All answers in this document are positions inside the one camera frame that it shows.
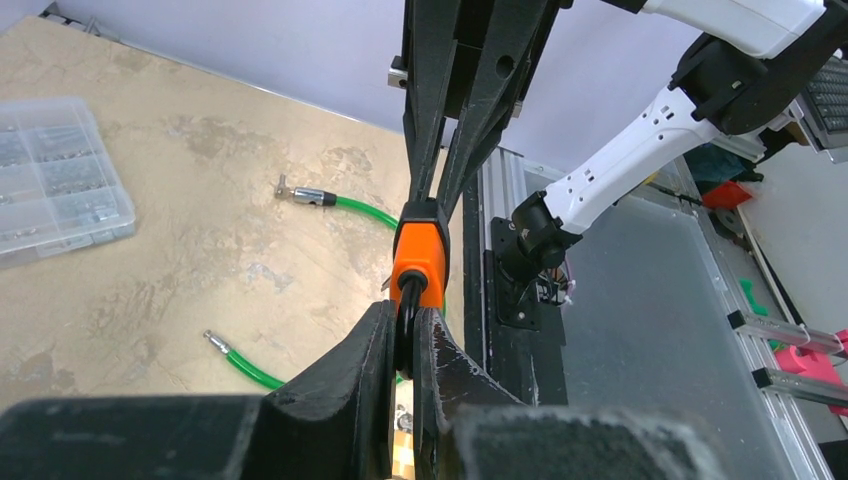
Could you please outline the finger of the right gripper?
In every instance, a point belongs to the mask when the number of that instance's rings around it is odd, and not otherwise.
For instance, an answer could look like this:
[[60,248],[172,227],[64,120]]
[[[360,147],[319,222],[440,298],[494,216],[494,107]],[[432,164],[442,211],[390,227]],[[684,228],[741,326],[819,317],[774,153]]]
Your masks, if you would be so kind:
[[442,171],[437,199],[450,216],[469,177],[500,141],[526,77],[547,1],[496,1]]
[[457,40],[459,1],[405,3],[402,60],[407,71],[404,136],[410,169],[408,199],[430,192],[445,124]]

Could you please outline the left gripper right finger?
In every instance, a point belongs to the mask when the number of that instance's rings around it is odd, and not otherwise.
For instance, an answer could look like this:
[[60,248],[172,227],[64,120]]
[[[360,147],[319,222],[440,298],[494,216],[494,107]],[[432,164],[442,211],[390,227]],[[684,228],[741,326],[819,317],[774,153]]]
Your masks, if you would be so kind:
[[415,320],[418,479],[724,479],[702,426],[677,412],[530,406],[453,340],[441,312]]

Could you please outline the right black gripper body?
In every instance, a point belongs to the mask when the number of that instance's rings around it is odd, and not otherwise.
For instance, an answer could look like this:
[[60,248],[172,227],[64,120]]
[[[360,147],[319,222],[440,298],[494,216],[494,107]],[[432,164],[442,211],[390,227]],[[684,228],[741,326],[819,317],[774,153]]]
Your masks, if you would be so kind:
[[[482,24],[491,16],[494,1],[460,1],[458,17],[458,30],[455,37],[458,40],[456,58],[462,62],[459,67],[452,69],[449,83],[448,98],[446,102],[446,116],[457,119],[462,96],[470,92],[472,77],[479,63],[480,53],[488,30],[488,26]],[[401,53],[396,55],[388,69],[388,85],[398,89],[405,89],[408,80],[407,68],[411,64],[412,47],[412,20],[414,1],[404,2],[404,18],[402,29]],[[545,44],[550,36],[554,21],[562,10],[570,9],[572,1],[548,1],[547,10],[542,18],[541,25],[535,33],[533,43],[529,50],[527,60],[527,75],[524,83],[519,87],[516,102],[512,110],[512,117],[518,118],[522,110],[522,102],[525,100],[529,90],[530,82],[537,70],[539,59],[543,53]]]

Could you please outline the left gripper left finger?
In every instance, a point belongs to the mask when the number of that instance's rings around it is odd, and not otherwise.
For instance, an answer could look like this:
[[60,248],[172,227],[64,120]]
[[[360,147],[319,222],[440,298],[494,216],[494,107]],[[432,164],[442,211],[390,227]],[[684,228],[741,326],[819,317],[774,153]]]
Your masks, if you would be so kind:
[[266,395],[46,398],[1,416],[5,479],[384,479],[395,305]]

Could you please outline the orange black padlock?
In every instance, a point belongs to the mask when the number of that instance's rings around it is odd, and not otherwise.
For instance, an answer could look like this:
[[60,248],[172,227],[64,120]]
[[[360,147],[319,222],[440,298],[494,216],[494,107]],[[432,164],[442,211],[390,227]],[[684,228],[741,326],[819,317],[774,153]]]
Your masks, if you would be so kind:
[[397,307],[394,364],[413,378],[413,333],[418,311],[445,306],[449,279],[450,237],[447,217],[434,198],[407,202],[393,244],[390,299]]

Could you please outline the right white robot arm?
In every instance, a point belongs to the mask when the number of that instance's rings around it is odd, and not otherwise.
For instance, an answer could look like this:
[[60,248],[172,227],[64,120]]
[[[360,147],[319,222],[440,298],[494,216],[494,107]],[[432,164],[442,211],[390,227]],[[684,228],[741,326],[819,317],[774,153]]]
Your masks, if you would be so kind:
[[[527,94],[565,1],[409,1],[398,66],[410,188],[404,223],[449,217]],[[614,202],[677,156],[774,120],[847,40],[843,1],[621,1],[700,31],[643,113],[518,207],[517,250],[552,266]]]

